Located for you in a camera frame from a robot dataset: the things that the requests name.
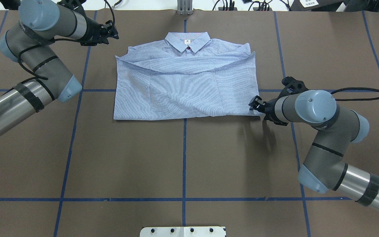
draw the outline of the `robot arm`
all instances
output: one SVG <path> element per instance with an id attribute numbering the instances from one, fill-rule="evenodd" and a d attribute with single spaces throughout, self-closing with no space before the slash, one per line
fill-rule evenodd
<path id="1" fill-rule="evenodd" d="M 324 90 L 308 90 L 292 77 L 282 81 L 286 87 L 278 98 L 251 101 L 251 109 L 266 114 L 265 120 L 286 126 L 289 122 L 307 123 L 318 130 L 299 170 L 298 180 L 319 193 L 328 189 L 347 195 L 364 206 L 379 210 L 379 177 L 342 161 L 350 143 L 367 136 L 369 123 L 355 111 L 337 105 Z"/>
<path id="2" fill-rule="evenodd" d="M 85 15 L 84 1 L 21 1 L 20 22 L 2 36 L 0 50 L 12 61 L 28 65 L 35 77 L 0 97 L 0 136 L 53 100 L 65 102 L 81 91 L 81 83 L 49 47 L 59 40 L 54 36 L 85 46 L 119 38 L 113 21 L 102 25 Z"/>

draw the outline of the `blue joint cap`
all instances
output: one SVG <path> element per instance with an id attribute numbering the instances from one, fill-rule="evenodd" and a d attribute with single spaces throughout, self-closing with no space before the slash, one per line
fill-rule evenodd
<path id="1" fill-rule="evenodd" d="M 11 52 L 7 45 L 7 32 L 0 39 L 0 51 L 4 54 L 5 57 L 11 59 L 13 62 L 17 62 L 17 57 Z"/>
<path id="2" fill-rule="evenodd" d="M 48 30 L 59 20 L 59 8 L 51 0 L 22 0 L 18 13 L 23 24 L 33 30 Z"/>
<path id="3" fill-rule="evenodd" d="M 72 75 L 71 79 L 68 81 L 61 94 L 58 96 L 58 100 L 65 102 L 79 93 L 82 88 L 83 87 L 81 86 L 80 82 L 77 81 L 77 78 Z"/>
<path id="4" fill-rule="evenodd" d="M 301 165 L 301 169 L 299 170 L 298 180 L 303 186 L 315 192 L 319 192 L 320 194 L 324 194 L 328 190 L 328 188 L 322 184 L 322 182 L 317 179 L 317 177 L 315 177 L 304 164 Z"/>

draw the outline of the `white paper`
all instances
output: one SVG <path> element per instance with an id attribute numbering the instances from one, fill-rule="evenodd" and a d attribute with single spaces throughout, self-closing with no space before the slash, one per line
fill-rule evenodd
<path id="1" fill-rule="evenodd" d="M 304 6 L 304 8 L 318 5 L 317 0 L 299 0 L 299 1 L 301 2 L 302 6 Z"/>

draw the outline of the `folded shirt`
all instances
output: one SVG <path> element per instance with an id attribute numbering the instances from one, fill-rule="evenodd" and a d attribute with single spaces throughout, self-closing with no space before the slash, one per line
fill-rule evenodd
<path id="1" fill-rule="evenodd" d="M 210 39 L 208 33 L 168 33 L 164 40 L 128 48 L 117 59 L 114 119 L 163 120 L 258 116 L 255 52 Z"/>

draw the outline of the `striped shirt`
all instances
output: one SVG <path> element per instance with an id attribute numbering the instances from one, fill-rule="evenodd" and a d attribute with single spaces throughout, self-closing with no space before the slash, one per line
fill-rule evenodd
<path id="1" fill-rule="evenodd" d="M 210 39 L 208 33 L 168 33 L 164 40 L 128 47 L 117 59 L 114 119 L 163 120 L 258 116 L 255 52 Z"/>

